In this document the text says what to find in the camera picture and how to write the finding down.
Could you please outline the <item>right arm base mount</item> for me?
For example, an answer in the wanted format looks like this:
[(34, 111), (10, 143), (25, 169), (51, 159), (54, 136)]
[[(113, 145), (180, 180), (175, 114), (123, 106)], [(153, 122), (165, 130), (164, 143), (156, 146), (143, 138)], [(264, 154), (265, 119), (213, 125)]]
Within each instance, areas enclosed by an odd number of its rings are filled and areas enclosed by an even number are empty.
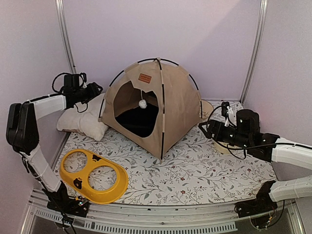
[(275, 180), (265, 182), (256, 194), (256, 198), (248, 201), (241, 201), (235, 204), (234, 211), (238, 217), (247, 217), (271, 211), (277, 208), (277, 202), (272, 201), (269, 196)]

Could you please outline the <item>white fluffy cushion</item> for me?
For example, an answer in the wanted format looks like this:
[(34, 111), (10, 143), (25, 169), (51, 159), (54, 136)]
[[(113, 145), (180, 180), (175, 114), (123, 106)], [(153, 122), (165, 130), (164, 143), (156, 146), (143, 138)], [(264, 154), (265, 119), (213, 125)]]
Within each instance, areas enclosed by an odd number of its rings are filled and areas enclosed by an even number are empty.
[(105, 108), (104, 93), (89, 101), (86, 105), (78, 103), (77, 108), (70, 108), (59, 117), (57, 130), (84, 134), (95, 141), (104, 137), (108, 126), (100, 119)]

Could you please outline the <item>black tent pole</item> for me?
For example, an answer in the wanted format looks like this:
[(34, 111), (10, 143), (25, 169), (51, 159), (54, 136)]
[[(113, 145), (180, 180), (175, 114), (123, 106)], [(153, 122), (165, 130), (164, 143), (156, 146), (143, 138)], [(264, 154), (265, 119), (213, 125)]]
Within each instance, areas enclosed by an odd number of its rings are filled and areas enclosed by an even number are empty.
[[(181, 65), (161, 58), (165, 91), (165, 120), (169, 117), (181, 117), (187, 122), (199, 120), (200, 102), (199, 87), (193, 76)], [(140, 108), (140, 91), (147, 104), (161, 109), (161, 79), (156, 58), (147, 58), (135, 62), (122, 70), (110, 83), (103, 101), (105, 108), (101, 116), (104, 123), (116, 118), (124, 112)]]
[(160, 79), (161, 79), (161, 90), (162, 90), (162, 98), (161, 98), (161, 109), (162, 109), (162, 138), (161, 138), (161, 156), (160, 162), (163, 160), (164, 155), (164, 135), (165, 135), (165, 91), (164, 91), (164, 81), (163, 81), (163, 71), (161, 66), (161, 59), (156, 58), (159, 69), (160, 69)]

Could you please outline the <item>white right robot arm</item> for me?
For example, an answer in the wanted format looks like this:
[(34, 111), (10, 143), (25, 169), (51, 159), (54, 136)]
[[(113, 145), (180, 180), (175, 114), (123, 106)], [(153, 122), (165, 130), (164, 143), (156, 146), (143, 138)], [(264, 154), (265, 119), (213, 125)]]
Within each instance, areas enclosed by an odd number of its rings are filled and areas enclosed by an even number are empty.
[[(261, 133), (259, 114), (252, 110), (239, 110), (236, 113), (236, 126), (208, 119), (200, 123), (199, 128), (206, 138), (212, 139), (217, 144), (224, 143), (224, 148), (228, 151), (241, 150), (266, 162), (312, 168), (311, 146), (287, 140), (279, 135)], [(252, 202), (252, 208), (255, 212), (261, 213), (271, 202), (311, 195), (311, 176), (287, 181), (267, 181), (259, 189)]]

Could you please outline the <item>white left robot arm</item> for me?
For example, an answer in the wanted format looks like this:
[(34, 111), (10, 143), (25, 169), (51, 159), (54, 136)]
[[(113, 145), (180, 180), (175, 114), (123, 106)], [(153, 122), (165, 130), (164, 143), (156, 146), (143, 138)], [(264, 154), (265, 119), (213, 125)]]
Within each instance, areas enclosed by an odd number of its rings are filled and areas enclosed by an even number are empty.
[(99, 96), (103, 88), (95, 82), (87, 83), (85, 73), (61, 73), (63, 86), (53, 93), (23, 103), (10, 105), (6, 126), (6, 140), (21, 156), (28, 173), (49, 192), (57, 192), (61, 181), (46, 161), (39, 145), (37, 121), (52, 113), (87, 104)]

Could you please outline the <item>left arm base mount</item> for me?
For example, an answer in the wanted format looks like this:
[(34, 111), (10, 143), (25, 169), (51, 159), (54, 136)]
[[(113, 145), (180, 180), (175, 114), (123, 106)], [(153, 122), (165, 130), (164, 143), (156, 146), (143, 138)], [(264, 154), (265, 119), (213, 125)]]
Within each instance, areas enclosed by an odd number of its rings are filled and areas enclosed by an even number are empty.
[(61, 182), (60, 187), (56, 192), (50, 192), (46, 188), (42, 189), (47, 195), (49, 201), (47, 208), (57, 212), (62, 212), (69, 215), (86, 217), (89, 210), (89, 202), (79, 205), (80, 200), (70, 197), (67, 193), (67, 187)]

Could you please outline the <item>beige fabric pet tent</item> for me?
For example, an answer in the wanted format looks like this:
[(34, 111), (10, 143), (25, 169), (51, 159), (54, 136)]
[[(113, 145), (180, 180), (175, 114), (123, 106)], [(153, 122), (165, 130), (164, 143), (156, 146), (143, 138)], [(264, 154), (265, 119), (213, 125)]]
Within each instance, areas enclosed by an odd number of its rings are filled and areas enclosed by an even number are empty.
[[(162, 119), (157, 111), (156, 107), (147, 104), (146, 109), (135, 108), (124, 112), (115, 121), (102, 122), (160, 160)], [(187, 122), (181, 117), (165, 120), (164, 155), (200, 121), (192, 119)]]

